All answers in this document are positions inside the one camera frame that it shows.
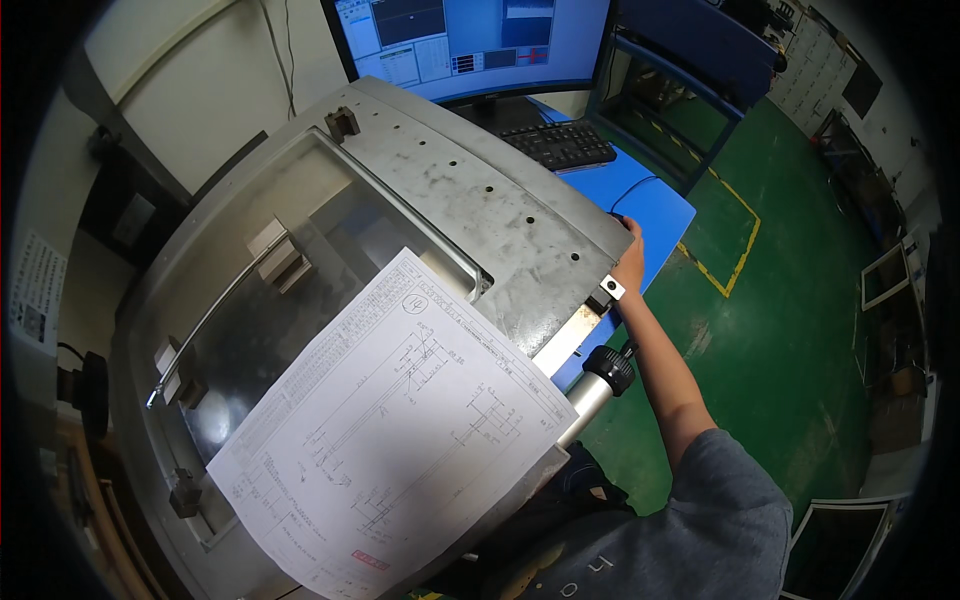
monitor stand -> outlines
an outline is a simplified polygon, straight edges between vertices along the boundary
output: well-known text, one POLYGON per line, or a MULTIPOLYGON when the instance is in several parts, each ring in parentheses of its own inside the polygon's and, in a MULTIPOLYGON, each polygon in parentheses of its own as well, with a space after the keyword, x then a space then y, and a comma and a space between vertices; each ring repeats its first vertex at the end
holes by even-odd
POLYGON ((484 100, 450 110, 493 134, 544 123, 540 108, 526 96, 484 100))

software interface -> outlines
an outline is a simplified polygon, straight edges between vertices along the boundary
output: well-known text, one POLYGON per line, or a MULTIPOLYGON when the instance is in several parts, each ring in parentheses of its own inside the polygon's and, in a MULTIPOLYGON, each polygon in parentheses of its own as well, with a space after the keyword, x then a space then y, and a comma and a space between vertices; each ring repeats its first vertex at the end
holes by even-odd
POLYGON ((435 102, 587 83, 609 0, 339 0, 360 77, 435 102))

green floor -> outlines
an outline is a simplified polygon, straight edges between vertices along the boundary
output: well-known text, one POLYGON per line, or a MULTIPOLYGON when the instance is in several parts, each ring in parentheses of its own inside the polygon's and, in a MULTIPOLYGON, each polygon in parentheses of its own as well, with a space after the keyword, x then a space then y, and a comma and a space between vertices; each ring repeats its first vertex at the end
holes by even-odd
MULTIPOLYGON (((681 101, 669 118, 683 132, 718 127, 700 100, 681 101)), ((618 120, 651 131, 635 116, 618 120)), ((674 251, 646 299, 717 424, 773 476, 799 523, 811 497, 856 495, 869 462, 868 404, 854 358, 864 363, 866 327, 856 333, 854 320, 859 273, 874 250, 863 227, 837 211, 809 142, 768 100, 750 110, 713 168, 761 220, 730 297, 674 251)), ((687 200, 697 216, 683 242, 726 285, 754 217, 709 175, 687 200)), ((624 339, 621 327, 612 345, 624 339)), ((608 404, 581 439, 640 514, 662 508, 672 478, 641 385, 608 404)))

black knob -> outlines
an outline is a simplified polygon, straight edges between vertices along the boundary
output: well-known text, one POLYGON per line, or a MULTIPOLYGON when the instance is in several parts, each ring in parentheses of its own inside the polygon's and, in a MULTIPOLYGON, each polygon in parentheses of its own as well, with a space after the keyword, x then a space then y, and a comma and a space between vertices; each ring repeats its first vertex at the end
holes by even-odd
POLYGON ((636 372, 634 366, 630 364, 630 359, 609 346, 598 346, 593 349, 584 361, 584 372, 592 372, 602 377, 610 385, 614 396, 620 396, 626 392, 636 379, 636 372))

keyboard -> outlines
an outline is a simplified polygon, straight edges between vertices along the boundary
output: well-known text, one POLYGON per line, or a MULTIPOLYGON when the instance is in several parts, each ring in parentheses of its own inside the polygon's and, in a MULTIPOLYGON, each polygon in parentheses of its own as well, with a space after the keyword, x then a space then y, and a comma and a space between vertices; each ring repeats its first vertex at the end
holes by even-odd
POLYGON ((500 138, 551 171, 616 160, 616 151, 586 121, 560 121, 501 132, 500 138))

